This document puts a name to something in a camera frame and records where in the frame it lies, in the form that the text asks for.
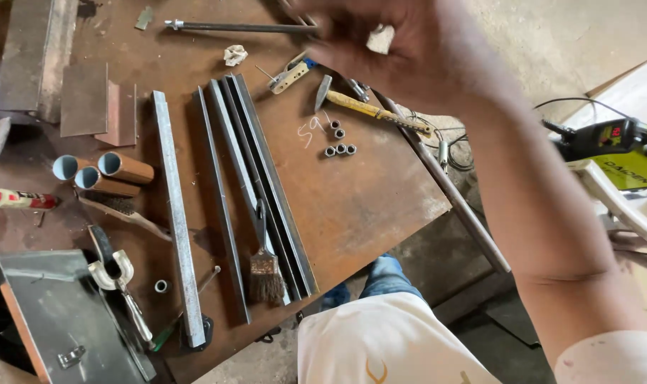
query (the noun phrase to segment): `metal rod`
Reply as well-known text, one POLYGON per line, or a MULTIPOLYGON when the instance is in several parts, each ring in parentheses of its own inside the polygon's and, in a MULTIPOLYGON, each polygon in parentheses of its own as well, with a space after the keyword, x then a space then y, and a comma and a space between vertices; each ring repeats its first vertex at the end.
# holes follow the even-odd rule
POLYGON ((212 177, 214 178, 216 204, 217 207, 219 207, 219 209, 217 209, 217 214, 219 215, 219 222, 222 226, 224 248, 227 253, 226 258, 228 259, 228 269, 231 274, 231 281, 233 282, 233 293, 238 307, 238 315, 242 322, 250 324, 250 311, 248 310, 248 304, 245 300, 245 289, 243 287, 243 277, 240 270, 240 259, 238 257, 236 240, 233 236, 233 226, 231 225, 231 217, 228 213, 228 205, 226 204, 226 192, 224 191, 222 171, 219 168, 217 148, 214 145, 212 127, 209 124, 205 96, 203 95, 202 88, 200 86, 198 86, 197 91, 193 92, 193 99, 200 109, 203 122, 205 123, 205 128, 207 129, 207 155, 209 157, 210 167, 212 168, 212 177))
MULTIPOLYGON (((228 107, 231 109, 231 113, 233 114, 233 118, 234 118, 233 121, 235 122, 235 125, 238 126, 241 124, 240 117, 235 107, 234 100, 230 96, 230 92, 227 89, 227 86, 228 86, 228 83, 226 83, 225 81, 222 81, 222 87, 224 88, 224 91, 227 96, 226 100, 224 100, 224 95, 222 94, 222 91, 219 88, 219 83, 216 80, 212 80, 209 82, 209 84, 207 84, 209 93, 212 96, 212 100, 214 101, 214 107, 219 117, 219 126, 222 127, 222 132, 224 133, 224 138, 226 140, 226 144, 228 145, 231 161, 233 162, 233 167, 235 168, 236 175, 238 176, 238 183, 241 185, 241 192, 243 193, 243 199, 245 200, 245 204, 250 208, 248 209, 250 214, 250 219, 252 220, 252 225, 255 227, 255 230, 256 230, 257 217, 255 215, 255 212, 257 209, 257 194, 251 182, 248 166, 245 164, 245 158, 247 157, 250 158, 248 162, 250 162, 251 164, 252 162, 251 153, 241 148, 238 142, 238 139, 236 137, 236 130, 241 132, 242 128, 236 129, 234 127, 234 124, 232 124, 231 119, 228 115, 226 103, 228 103, 228 107)), ((254 173, 254 169, 252 166, 250 167, 250 171, 254 173)), ((270 233, 268 231, 265 236, 264 243, 265 243, 266 249, 269 252, 271 252, 272 254, 277 254, 276 250, 274 249, 274 244, 271 241, 270 233)), ((281 277, 283 277, 280 266, 279 266, 278 274, 281 275, 281 277)), ((283 305, 288 305, 291 302, 291 300, 286 286, 284 286, 284 291, 285 291, 285 295, 283 297, 283 305)))
MULTIPOLYGON (((404 118, 404 113, 397 108, 397 104, 395 104, 394 101, 386 98, 378 91, 374 90, 373 92, 375 92, 376 97, 380 100, 383 107, 388 111, 395 113, 397 116, 404 118)), ((402 132, 413 148, 413 151, 418 155, 418 158, 423 162, 423 165, 425 165, 425 168, 428 169, 428 172, 430 172, 430 175, 435 179, 439 188, 441 188, 447 196, 447 199, 449 199, 449 202, 456 211, 456 216, 470 236, 472 236, 475 242, 478 243, 482 254, 487 258, 487 261, 489 261, 491 266, 494 267, 497 272, 510 272, 510 266, 508 265, 506 258, 504 258, 504 255, 502 255, 499 250, 499 247, 494 243, 489 232, 484 228, 480 220, 478 220, 478 217, 468 206, 468 203, 465 201, 461 193, 458 192, 458 189, 456 189, 454 183, 449 179, 449 176, 447 176, 444 173, 444 170, 439 166, 435 157, 433 157, 433 155, 430 154, 430 151, 428 151, 425 145, 423 145, 420 137, 418 137, 418 135, 413 131, 406 130, 402 127, 397 128, 402 132)))
POLYGON ((287 239, 287 236, 284 233, 284 229, 278 225, 277 216, 276 216, 276 204, 273 201, 273 193, 268 193, 272 188, 269 184, 267 176, 265 175, 265 170, 263 167, 258 166, 261 164, 258 155, 253 154, 250 143, 248 139, 247 128, 251 122, 248 118, 247 113, 245 112, 245 107, 241 96, 239 95, 238 88, 232 76, 225 76, 222 80, 222 88, 224 94, 226 95, 226 100, 228 101, 229 107, 233 112, 234 116, 234 129, 240 138, 242 144, 243 155, 245 160, 248 163, 251 173, 251 181, 254 183, 257 196, 262 200, 267 210, 267 224, 268 230, 273 236, 271 237, 272 244, 275 249, 274 254, 278 256, 278 265, 282 267, 283 277, 287 280, 290 288, 290 293, 292 295, 292 300, 301 300, 302 297, 307 297, 306 292, 303 292, 302 289, 302 278, 297 278, 295 262, 290 260, 290 255, 293 254, 290 250, 289 243, 284 239, 287 239))
POLYGON ((314 25, 260 25, 260 24, 223 24, 218 22, 185 22, 167 20, 164 24, 178 30, 197 31, 232 31, 232 32, 267 32, 267 33, 302 33, 315 35, 319 28, 314 25))
POLYGON ((167 181, 169 200, 167 208, 170 217, 172 243, 176 256, 176 273, 181 282, 181 300, 185 312, 185 329, 188 344, 196 347, 205 343, 205 330, 202 327, 202 313, 200 313, 200 300, 196 287, 195 271, 193 270, 193 256, 191 255, 191 241, 188 237, 186 213, 183 209, 183 196, 181 194, 181 181, 179 168, 176 165, 176 150, 172 136, 172 123, 169 120, 169 110, 164 93, 153 91, 151 98, 155 105, 155 119, 159 131, 159 145, 162 153, 164 177, 167 181))
POLYGON ((264 167, 263 176, 273 194, 271 196, 271 201, 274 203, 276 210, 272 211, 271 215, 276 217, 276 221, 279 226, 283 228, 282 233, 286 235, 284 242, 289 246, 289 250, 292 252, 293 260, 297 266, 296 275, 302 277, 305 293, 307 296, 311 296, 319 292, 319 286, 314 278, 314 274, 309 264, 309 259, 304 251, 304 246, 302 246, 302 240, 299 237, 295 219, 293 218, 290 206, 288 205, 288 200, 286 199, 283 186, 278 178, 276 164, 269 152, 269 144, 267 143, 262 126, 259 124, 259 118, 257 117, 257 112, 255 111, 254 104, 250 98, 248 86, 245 84, 245 79, 242 74, 228 77, 233 79, 236 88, 238 89, 238 96, 242 100, 245 115, 248 117, 248 124, 247 127, 245 127, 245 133, 248 134, 248 138, 251 139, 254 144, 252 149, 256 153, 256 157, 260 160, 260 164, 264 167))

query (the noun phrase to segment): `hand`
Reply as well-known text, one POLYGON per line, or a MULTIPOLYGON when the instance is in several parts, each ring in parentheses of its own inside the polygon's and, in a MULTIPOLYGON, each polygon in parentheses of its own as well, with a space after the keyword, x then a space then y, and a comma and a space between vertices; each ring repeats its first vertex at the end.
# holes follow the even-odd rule
POLYGON ((458 0, 298 0, 294 14, 320 21, 310 57, 405 107, 461 118, 524 100, 458 0), (366 47, 378 24, 395 35, 387 55, 366 47))

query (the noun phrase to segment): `small pipe fitting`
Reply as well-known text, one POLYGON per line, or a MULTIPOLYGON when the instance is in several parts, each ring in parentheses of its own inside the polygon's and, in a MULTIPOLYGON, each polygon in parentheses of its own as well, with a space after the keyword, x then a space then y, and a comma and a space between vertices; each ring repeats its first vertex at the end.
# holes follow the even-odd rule
POLYGON ((169 283, 167 280, 157 280, 157 283, 155 283, 155 292, 157 293, 168 292, 170 286, 172 286, 172 284, 169 283))
POLYGON ((337 154, 337 152, 338 151, 335 149, 335 147, 328 147, 323 151, 323 153, 328 157, 335 156, 337 154))

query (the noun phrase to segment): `person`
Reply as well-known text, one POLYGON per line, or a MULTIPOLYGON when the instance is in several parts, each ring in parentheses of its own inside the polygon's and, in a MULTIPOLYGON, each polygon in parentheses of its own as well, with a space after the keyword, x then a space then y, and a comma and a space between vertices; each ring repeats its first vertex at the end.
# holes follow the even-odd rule
MULTIPOLYGON (((647 316, 633 287, 587 193, 464 4, 297 0, 292 12, 320 21, 316 62, 464 123, 487 222, 558 383, 647 383, 647 316), (366 48, 380 24, 394 28, 387 54, 366 48)), ((498 382, 407 290, 304 319, 297 363, 301 383, 498 382)))

